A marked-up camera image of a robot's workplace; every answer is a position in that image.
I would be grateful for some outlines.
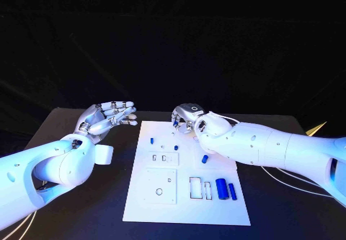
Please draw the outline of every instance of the black table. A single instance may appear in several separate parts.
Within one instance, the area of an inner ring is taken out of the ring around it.
[[[83,112],[83,109],[57,108],[26,148],[73,133]],[[87,182],[38,211],[25,239],[346,239],[346,209],[335,199],[285,186],[259,166],[241,163],[237,163],[238,176],[251,226],[123,222],[142,121],[169,121],[172,116],[171,112],[139,111],[136,114],[139,125],[114,127],[101,141],[101,144],[114,146],[112,165],[96,165]],[[293,116],[227,116],[305,134]],[[277,169],[267,169],[287,183],[325,193]],[[5,237],[18,225],[5,229],[0,236]],[[19,238],[26,225],[11,239]]]

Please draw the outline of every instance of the black background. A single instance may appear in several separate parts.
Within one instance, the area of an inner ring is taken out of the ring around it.
[[[293,115],[345,136],[345,3],[0,3],[0,154],[51,110],[133,101],[220,114]]]

